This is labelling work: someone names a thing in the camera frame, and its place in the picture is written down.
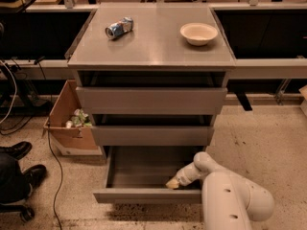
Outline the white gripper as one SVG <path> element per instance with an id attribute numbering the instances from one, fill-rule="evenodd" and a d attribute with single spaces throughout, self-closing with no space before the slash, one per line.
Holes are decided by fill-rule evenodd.
<path id="1" fill-rule="evenodd" d="M 175 177 L 166 183 L 168 189 L 178 189 L 179 186 L 187 186 L 201 178 L 201 170 L 194 163 L 181 168 Z"/>

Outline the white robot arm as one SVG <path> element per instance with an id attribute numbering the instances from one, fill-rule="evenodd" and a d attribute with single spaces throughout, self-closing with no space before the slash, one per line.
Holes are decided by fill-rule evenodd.
<path id="1" fill-rule="evenodd" d="M 252 230 L 251 221 L 272 216 L 274 199 L 267 189 L 218 164 L 205 151 L 198 152 L 166 187 L 178 189 L 196 180 L 202 181 L 205 230 Z"/>

